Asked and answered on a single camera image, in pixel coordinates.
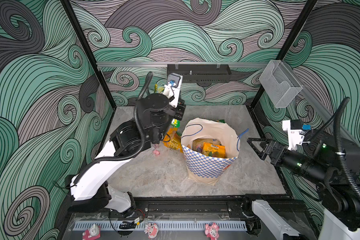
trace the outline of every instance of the wave pattern wallpaper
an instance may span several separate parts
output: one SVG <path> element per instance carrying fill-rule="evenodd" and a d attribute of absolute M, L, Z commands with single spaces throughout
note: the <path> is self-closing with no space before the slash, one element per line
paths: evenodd
<path fill-rule="evenodd" d="M 112 109 L 59 0 L 0 0 L 0 240 L 56 239 Z"/>
<path fill-rule="evenodd" d="M 285 61 L 331 113 L 344 97 L 351 98 L 342 125 L 360 146 L 360 0 L 344 0 L 314 9 Z M 282 120 L 300 118 L 315 129 L 323 124 L 301 95 L 287 108 L 275 109 L 267 94 L 263 94 L 260 103 L 256 116 L 265 135 L 280 142 L 288 144 L 288 137 L 281 129 Z M 298 185 L 317 198 L 314 186 L 288 170 L 283 169 L 283 172 L 294 196 L 306 202 L 316 224 L 321 227 L 323 207 L 296 188 Z"/>
<path fill-rule="evenodd" d="M 316 7 L 337 0 L 320 1 Z M 71 0 L 97 61 L 239 61 L 276 58 L 305 0 Z M 102 68 L 117 105 L 133 104 L 149 71 Z M 232 69 L 230 83 L 182 85 L 187 105 L 249 104 L 259 69 Z"/>

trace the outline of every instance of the red wire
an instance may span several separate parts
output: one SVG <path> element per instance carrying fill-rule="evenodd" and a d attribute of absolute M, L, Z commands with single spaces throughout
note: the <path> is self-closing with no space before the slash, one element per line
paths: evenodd
<path fill-rule="evenodd" d="M 141 210 L 141 209 L 137 209 L 137 210 L 139 210 L 143 214 L 143 218 L 144 218 L 145 214 L 144 214 L 143 210 Z"/>

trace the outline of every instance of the shopping bag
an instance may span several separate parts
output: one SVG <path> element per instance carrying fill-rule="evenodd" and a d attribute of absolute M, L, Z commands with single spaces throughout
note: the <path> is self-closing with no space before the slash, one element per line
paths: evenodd
<path fill-rule="evenodd" d="M 218 139 L 225 146 L 226 158 L 209 157 L 192 150 L 197 138 Z M 187 165 L 188 178 L 215 185 L 218 178 L 239 156 L 240 140 L 228 124 L 195 118 L 188 122 L 182 133 L 181 144 Z"/>

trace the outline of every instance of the floor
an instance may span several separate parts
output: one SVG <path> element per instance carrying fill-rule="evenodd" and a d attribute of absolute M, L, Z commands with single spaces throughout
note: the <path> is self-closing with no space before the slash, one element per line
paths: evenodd
<path fill-rule="evenodd" d="M 123 122 L 133 117 L 133 107 L 118 107 L 109 135 Z M 238 195 L 246 193 L 285 194 L 274 167 L 262 161 L 246 143 L 248 137 L 259 137 L 246 106 L 187 106 L 179 131 L 194 118 L 225 119 L 241 138 L 240 154 L 216 185 L 188 179 L 183 154 L 159 146 L 160 155 L 154 156 L 153 148 L 141 152 L 135 159 L 118 169 L 108 184 L 117 190 L 130 191 L 135 197 Z"/>

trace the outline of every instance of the blue connector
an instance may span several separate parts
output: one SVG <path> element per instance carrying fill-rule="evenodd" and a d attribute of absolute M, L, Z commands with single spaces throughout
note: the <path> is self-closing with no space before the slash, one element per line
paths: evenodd
<path fill-rule="evenodd" d="M 310 126 L 310 125 L 303 125 L 303 126 L 302 126 L 302 129 L 303 129 L 304 131 L 309 131 L 309 130 L 311 130 L 311 126 Z"/>

